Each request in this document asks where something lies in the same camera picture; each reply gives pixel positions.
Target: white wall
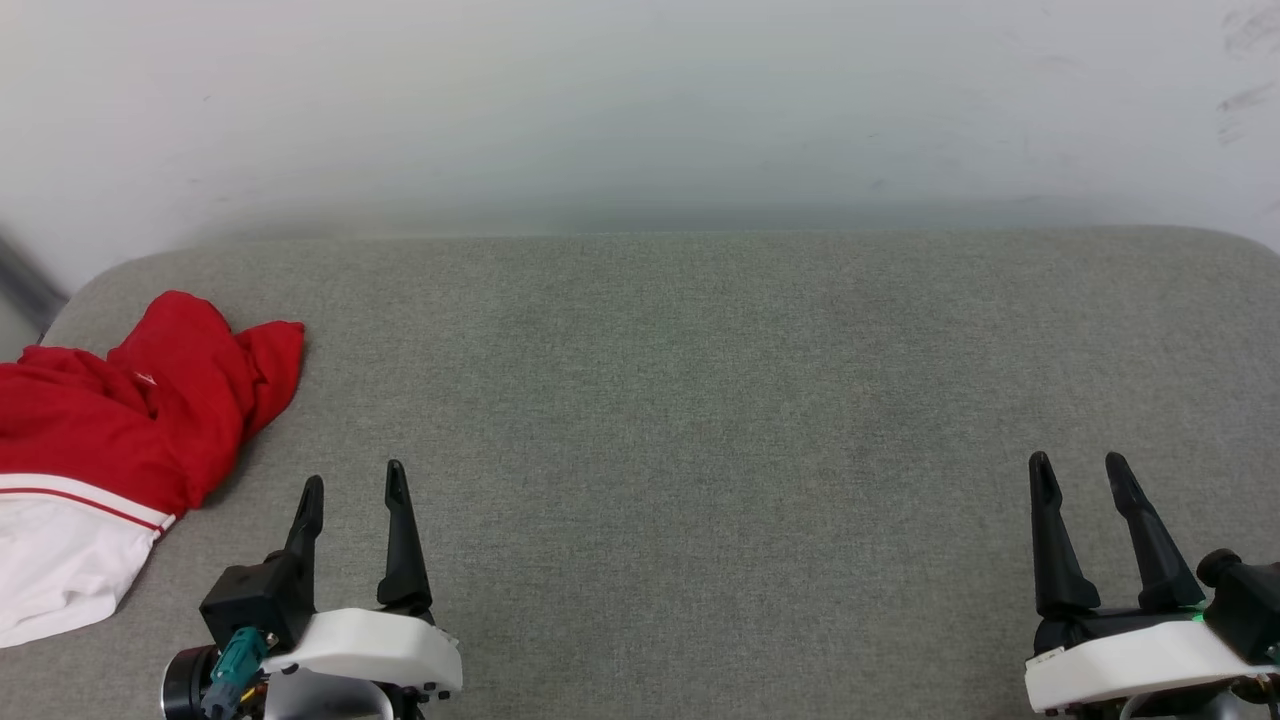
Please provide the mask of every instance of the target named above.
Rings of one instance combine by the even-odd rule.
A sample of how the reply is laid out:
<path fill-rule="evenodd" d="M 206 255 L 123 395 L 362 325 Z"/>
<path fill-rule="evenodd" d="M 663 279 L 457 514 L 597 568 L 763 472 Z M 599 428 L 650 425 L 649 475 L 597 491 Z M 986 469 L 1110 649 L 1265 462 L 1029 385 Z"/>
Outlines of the white wall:
<path fill-rule="evenodd" d="M 0 0 L 0 232 L 1181 223 L 1280 246 L 1280 0 Z"/>

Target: gray fabric surface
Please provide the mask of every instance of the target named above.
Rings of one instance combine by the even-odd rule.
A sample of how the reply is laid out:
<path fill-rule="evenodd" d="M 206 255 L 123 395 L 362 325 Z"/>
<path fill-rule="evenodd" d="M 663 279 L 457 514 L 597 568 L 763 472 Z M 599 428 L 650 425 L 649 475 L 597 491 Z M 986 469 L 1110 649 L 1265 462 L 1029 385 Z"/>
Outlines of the gray fabric surface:
<path fill-rule="evenodd" d="M 292 406 L 119 614 L 0 651 L 4 717 L 152 717 L 221 569 L 326 480 L 321 610 L 372 607 L 403 460 L 467 689 L 439 717 L 1020 717 L 1027 459 L 1134 602 L 1117 450 L 1194 564 L 1280 560 L 1280 256 L 1180 228 L 278 242 L 125 264 L 307 324 Z"/>

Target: cable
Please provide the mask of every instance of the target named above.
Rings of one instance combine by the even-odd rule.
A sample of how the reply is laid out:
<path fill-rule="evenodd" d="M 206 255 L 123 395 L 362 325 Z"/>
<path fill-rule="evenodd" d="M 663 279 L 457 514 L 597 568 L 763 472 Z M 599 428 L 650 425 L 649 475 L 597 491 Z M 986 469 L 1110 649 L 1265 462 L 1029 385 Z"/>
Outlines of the cable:
<path fill-rule="evenodd" d="M 1142 707 L 1142 703 L 1147 702 L 1147 700 L 1149 698 L 1151 693 L 1138 693 L 1130 697 L 1129 701 L 1124 703 L 1124 707 L 1120 708 L 1119 720 L 1129 720 L 1130 717 L 1133 717 L 1134 711 Z"/>

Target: white fabric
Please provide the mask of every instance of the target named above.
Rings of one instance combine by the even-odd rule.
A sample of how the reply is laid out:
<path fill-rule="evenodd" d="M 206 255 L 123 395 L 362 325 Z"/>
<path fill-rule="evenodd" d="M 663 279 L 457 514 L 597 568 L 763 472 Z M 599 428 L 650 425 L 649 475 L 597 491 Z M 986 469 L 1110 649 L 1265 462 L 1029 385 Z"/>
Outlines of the white fabric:
<path fill-rule="evenodd" d="M 169 525 L 174 521 L 173 515 L 165 515 L 159 510 L 152 510 L 146 505 L 140 505 L 97 486 L 72 478 L 63 478 L 61 475 L 45 475 L 42 473 L 0 474 L 0 493 L 14 493 L 15 491 L 78 497 L 90 505 L 109 507 L 120 515 L 128 515 L 140 523 L 155 525 L 163 530 L 168 530 Z"/>
<path fill-rule="evenodd" d="M 67 478 L 36 483 L 40 478 L 0 475 L 0 647 L 109 618 L 161 528 L 173 523 L 97 488 L 83 493 L 90 503 L 78 501 L 76 491 L 90 486 Z M 125 509 L 142 509 L 146 519 L 124 516 Z"/>

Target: red stripe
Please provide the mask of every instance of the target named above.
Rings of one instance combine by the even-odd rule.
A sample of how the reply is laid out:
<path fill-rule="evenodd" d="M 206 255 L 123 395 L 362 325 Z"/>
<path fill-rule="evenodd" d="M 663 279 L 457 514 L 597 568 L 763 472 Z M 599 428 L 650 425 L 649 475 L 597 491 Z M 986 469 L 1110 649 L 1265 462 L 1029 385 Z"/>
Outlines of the red stripe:
<path fill-rule="evenodd" d="M 97 507 L 99 510 L 102 510 L 104 512 L 110 512 L 111 515 L 115 515 L 116 518 L 124 518 L 125 520 L 128 520 L 131 523 L 137 523 L 137 524 L 140 524 L 143 528 L 147 528 L 150 530 L 156 530 L 156 532 L 161 532 L 161 533 L 164 532 L 164 528 L 161 528 L 160 525 L 152 525 L 151 523 L 147 523 L 145 520 L 138 520 L 133 515 L 128 515 L 125 512 L 120 512 L 119 510 L 116 510 L 114 507 L 109 507 L 106 505 L 102 505 L 101 502 L 93 502 L 92 500 L 84 500 L 83 497 L 79 497 L 78 495 L 72 495 L 69 492 L 61 492 L 61 491 L 47 489 L 47 488 L 0 488 L 0 495 L 9 493 L 9 492 L 56 495 L 58 497 L 65 497 L 67 500 L 74 500 L 76 502 L 83 502 L 84 505 L 88 505 L 91 507 Z"/>

